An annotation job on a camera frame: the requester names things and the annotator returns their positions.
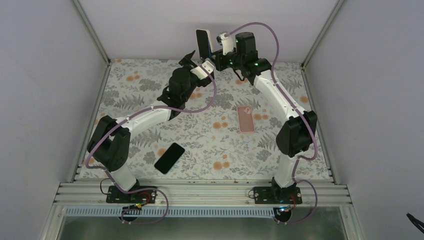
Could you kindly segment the black smartphone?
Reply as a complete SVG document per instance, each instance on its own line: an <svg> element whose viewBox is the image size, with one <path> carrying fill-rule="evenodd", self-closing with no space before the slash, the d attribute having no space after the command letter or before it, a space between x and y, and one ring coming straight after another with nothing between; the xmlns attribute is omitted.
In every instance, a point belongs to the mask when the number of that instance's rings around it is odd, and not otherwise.
<svg viewBox="0 0 424 240"><path fill-rule="evenodd" d="M166 175L184 153L185 149L182 146L175 142L172 143L154 164L155 169Z"/></svg>

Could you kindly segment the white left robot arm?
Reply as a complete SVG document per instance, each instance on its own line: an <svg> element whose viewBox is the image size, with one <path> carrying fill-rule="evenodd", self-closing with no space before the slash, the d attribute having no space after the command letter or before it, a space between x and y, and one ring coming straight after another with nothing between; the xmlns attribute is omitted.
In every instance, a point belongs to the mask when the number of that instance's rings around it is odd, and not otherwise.
<svg viewBox="0 0 424 240"><path fill-rule="evenodd" d="M168 85L150 106L131 115L112 118L102 117L87 145L90 160L94 158L113 184L119 189L119 196L131 203L139 197L139 182L130 171L126 161L130 143L147 129L174 119L179 113L196 113L186 110L186 102L197 87L215 84L215 64L206 58L195 64L187 54L179 61L168 80Z"/></svg>

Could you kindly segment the pink phone case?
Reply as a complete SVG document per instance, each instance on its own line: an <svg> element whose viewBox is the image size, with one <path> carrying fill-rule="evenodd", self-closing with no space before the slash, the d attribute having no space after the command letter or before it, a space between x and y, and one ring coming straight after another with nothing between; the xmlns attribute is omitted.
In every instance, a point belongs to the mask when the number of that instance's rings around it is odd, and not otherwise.
<svg viewBox="0 0 424 240"><path fill-rule="evenodd" d="M238 106L236 108L239 130L241 133L253 133L255 124L250 106Z"/></svg>

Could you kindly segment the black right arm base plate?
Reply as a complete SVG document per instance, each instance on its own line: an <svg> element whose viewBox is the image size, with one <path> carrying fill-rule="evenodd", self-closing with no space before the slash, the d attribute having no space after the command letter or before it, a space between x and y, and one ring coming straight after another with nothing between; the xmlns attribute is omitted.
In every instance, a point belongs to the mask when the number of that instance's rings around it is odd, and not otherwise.
<svg viewBox="0 0 424 240"><path fill-rule="evenodd" d="M300 188L297 186L290 186L284 188L273 186L256 186L252 190L255 204L289 205L303 203Z"/></svg>

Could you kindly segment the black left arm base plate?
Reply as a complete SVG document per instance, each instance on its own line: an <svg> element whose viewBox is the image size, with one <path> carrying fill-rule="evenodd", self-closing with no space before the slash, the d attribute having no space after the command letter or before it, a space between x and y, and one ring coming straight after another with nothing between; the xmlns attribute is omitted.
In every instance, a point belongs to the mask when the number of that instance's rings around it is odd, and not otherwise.
<svg viewBox="0 0 424 240"><path fill-rule="evenodd" d="M110 186L105 201L109 204L154 204L156 196L156 190L148 189L128 194L121 192L116 186Z"/></svg>

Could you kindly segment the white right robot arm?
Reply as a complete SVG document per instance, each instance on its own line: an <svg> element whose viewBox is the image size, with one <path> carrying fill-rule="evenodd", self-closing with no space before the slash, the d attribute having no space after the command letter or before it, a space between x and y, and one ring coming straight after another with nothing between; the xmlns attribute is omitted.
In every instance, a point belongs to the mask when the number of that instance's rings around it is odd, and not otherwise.
<svg viewBox="0 0 424 240"><path fill-rule="evenodd" d="M315 133L318 117L314 111L305 110L294 100L276 77L273 65L259 57L253 33L241 32L231 38L228 32L224 32L217 36L217 42L222 49L211 54L217 70L231 68L240 80L248 80L264 94L282 123L275 141L283 159L270 187L272 200L282 204L296 193L298 181L295 173L299 161L312 161L317 157L317 149L314 149L311 157L301 153L310 146L317 147Z"/></svg>

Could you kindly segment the phone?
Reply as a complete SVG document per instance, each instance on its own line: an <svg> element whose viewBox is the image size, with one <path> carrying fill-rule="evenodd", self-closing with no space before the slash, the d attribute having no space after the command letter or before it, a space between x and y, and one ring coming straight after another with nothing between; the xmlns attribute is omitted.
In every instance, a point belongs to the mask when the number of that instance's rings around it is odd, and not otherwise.
<svg viewBox="0 0 424 240"><path fill-rule="evenodd" d="M195 35L200 59L206 60L211 58L214 50L211 45L210 31L208 29L196 29Z"/></svg>

